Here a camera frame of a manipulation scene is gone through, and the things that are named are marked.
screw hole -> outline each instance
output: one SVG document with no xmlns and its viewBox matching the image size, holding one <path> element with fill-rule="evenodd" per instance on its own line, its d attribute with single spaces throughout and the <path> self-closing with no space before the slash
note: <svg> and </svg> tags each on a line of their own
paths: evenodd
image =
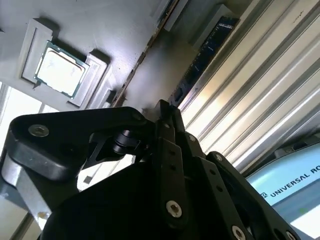
<svg viewBox="0 0 320 240">
<path fill-rule="evenodd" d="M 216 189 L 218 189 L 219 192 L 223 192 L 223 189 L 220 186 L 216 186 Z"/>
<path fill-rule="evenodd" d="M 177 170 L 176 166 L 173 165 L 173 164 L 170 164 L 170 169 L 173 170 L 173 171 Z"/>
</svg>

corrugated metal panel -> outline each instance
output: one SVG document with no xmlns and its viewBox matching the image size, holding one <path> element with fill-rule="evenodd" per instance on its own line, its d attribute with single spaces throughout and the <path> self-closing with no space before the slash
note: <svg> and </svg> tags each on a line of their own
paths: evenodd
<svg viewBox="0 0 320 240">
<path fill-rule="evenodd" d="M 319 125 L 319 57 L 318 0 L 254 0 L 182 103 L 187 131 L 247 169 Z"/>
</svg>

black plastic part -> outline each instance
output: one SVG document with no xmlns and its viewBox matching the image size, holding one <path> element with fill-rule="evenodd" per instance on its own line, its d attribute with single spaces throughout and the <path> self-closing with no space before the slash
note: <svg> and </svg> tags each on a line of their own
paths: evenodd
<svg viewBox="0 0 320 240">
<path fill-rule="evenodd" d="M 145 131 L 146 122 L 130 107 L 25 115 L 11 122 L 4 147 L 22 166 L 50 180 L 66 181 L 79 174 L 89 157 L 92 134 L 107 137 L 123 129 Z M 28 129 L 35 124 L 46 126 L 49 135 L 31 135 Z"/>
<path fill-rule="evenodd" d="M 226 187 L 232 201 L 245 212 L 245 218 L 247 218 L 249 224 L 245 227 L 250 227 L 255 239 L 278 240 L 277 231 L 281 234 L 289 231 L 295 239 L 300 239 L 290 225 L 281 218 L 223 155 L 213 151 L 207 155 L 206 159 L 216 164 L 223 181 L 228 183 Z"/>
<path fill-rule="evenodd" d="M 40 239 L 199 239 L 193 219 L 183 230 L 164 224 L 155 190 L 150 162 L 131 165 L 66 200 L 51 214 Z"/>
</svg>

